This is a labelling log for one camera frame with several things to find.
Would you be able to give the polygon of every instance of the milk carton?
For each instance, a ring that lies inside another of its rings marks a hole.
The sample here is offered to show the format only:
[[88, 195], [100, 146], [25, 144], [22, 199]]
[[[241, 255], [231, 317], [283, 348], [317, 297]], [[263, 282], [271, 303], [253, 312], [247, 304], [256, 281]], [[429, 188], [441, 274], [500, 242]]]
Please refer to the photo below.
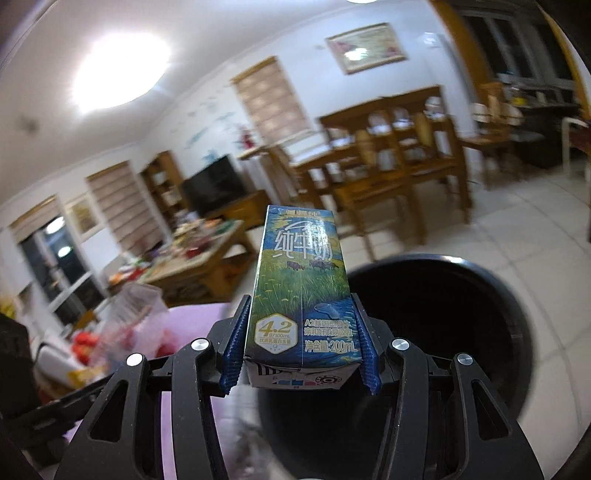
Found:
[[302, 390], [338, 389], [362, 362], [332, 212], [269, 206], [244, 358], [253, 387]]

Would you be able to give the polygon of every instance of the metal screw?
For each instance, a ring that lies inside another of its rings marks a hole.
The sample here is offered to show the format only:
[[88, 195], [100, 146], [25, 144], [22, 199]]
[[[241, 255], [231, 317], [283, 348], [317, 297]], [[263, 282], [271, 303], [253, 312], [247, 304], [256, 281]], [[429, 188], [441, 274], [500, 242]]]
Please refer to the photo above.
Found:
[[135, 367], [136, 365], [139, 365], [143, 359], [144, 356], [141, 353], [132, 353], [129, 357], [127, 357], [125, 363], [127, 363], [130, 367]]
[[209, 346], [209, 341], [205, 338], [198, 338], [191, 343], [191, 348], [200, 352], [201, 350], [205, 350]]
[[404, 338], [396, 338], [392, 340], [392, 347], [396, 350], [408, 350], [410, 344]]
[[462, 365], [472, 365], [474, 359], [467, 353], [460, 353], [460, 355], [457, 356], [457, 361]]

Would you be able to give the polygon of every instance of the window blind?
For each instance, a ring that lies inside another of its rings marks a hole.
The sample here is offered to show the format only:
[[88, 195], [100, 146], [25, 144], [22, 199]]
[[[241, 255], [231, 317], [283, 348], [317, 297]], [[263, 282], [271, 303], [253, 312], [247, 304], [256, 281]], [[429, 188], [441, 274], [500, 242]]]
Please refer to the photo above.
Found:
[[267, 144], [310, 130], [289, 81], [276, 57], [270, 57], [232, 79], [252, 123]]
[[17, 243], [22, 242], [55, 217], [62, 215], [55, 196], [43, 200], [12, 223], [11, 229], [15, 240]]
[[127, 162], [95, 173], [86, 180], [123, 250], [139, 255], [164, 239]]

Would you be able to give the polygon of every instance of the television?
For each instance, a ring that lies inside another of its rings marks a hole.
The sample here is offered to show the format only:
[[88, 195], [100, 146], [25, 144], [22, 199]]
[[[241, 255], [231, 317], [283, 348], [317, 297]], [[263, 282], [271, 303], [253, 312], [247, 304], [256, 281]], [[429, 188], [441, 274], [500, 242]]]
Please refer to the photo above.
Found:
[[228, 155], [185, 180], [183, 192], [200, 217], [246, 196], [246, 188]]

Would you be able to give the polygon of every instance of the framed picture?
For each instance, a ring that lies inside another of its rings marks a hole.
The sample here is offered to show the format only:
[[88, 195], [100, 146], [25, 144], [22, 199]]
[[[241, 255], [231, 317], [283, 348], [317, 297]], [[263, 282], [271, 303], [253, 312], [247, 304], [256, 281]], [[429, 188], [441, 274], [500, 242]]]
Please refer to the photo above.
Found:
[[88, 195], [81, 195], [66, 205], [66, 212], [81, 241], [88, 240], [96, 232], [103, 229], [99, 222]]
[[326, 41], [347, 75], [407, 58], [387, 23], [351, 30]]

